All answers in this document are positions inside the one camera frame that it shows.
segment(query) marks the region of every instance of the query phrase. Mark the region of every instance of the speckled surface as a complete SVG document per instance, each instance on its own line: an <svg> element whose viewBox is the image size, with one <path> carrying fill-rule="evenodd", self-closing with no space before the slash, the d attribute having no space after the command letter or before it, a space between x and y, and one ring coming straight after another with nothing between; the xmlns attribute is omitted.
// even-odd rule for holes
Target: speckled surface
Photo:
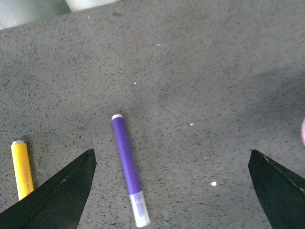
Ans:
<svg viewBox="0 0 305 229"><path fill-rule="evenodd" d="M18 201L20 138L35 187L94 148L78 228L135 228L111 125L122 113L147 228L270 229L249 148L305 177L304 15L301 1L129 0L0 31L0 210Z"/></svg>

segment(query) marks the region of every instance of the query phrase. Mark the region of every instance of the purple marker barrel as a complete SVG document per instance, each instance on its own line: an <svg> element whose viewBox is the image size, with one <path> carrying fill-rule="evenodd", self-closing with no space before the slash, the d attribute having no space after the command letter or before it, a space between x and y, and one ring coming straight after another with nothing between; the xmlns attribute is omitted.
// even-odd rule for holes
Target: purple marker barrel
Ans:
<svg viewBox="0 0 305 229"><path fill-rule="evenodd" d="M112 116L112 125L126 178L135 223L137 227L141 228L148 225L150 220L146 209L137 168L132 156L125 119L122 115L115 114Z"/></svg>

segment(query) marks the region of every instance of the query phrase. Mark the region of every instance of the white object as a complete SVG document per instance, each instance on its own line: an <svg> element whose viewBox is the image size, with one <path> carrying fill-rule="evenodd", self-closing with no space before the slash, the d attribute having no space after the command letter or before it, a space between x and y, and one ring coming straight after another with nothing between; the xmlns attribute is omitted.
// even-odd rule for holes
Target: white object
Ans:
<svg viewBox="0 0 305 229"><path fill-rule="evenodd" d="M115 118L123 118L123 116L121 114L115 114L114 116L112 116L112 119L115 119Z"/></svg>
<svg viewBox="0 0 305 229"><path fill-rule="evenodd" d="M118 0L66 0L72 12L114 3Z"/></svg>
<svg viewBox="0 0 305 229"><path fill-rule="evenodd" d="M132 204L133 215L135 219L135 224L138 228L145 227L150 224L143 192L138 192L135 194L129 195L130 202Z"/></svg>

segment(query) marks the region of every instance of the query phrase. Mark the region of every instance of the marker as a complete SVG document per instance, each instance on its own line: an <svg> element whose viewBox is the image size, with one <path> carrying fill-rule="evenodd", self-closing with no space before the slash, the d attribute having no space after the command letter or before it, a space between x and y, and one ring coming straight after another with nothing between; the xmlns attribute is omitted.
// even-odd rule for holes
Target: marker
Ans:
<svg viewBox="0 0 305 229"><path fill-rule="evenodd" d="M112 125L118 145L123 171L126 178L132 210L137 227L150 223L139 175L132 156L125 119L120 114L112 116Z"/></svg>
<svg viewBox="0 0 305 229"><path fill-rule="evenodd" d="M14 141L10 147L13 156L18 198L22 200L34 190L28 149L27 145L21 140Z"/></svg>

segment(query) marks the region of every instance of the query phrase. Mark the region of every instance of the yellow marker barrel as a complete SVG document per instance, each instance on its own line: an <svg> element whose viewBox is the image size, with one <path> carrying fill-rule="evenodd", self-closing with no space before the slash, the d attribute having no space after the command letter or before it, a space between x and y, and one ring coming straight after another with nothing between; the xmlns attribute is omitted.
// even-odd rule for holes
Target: yellow marker barrel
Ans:
<svg viewBox="0 0 305 229"><path fill-rule="evenodd" d="M11 144L11 152L18 198L21 200L34 190L27 145L21 140L15 141Z"/></svg>

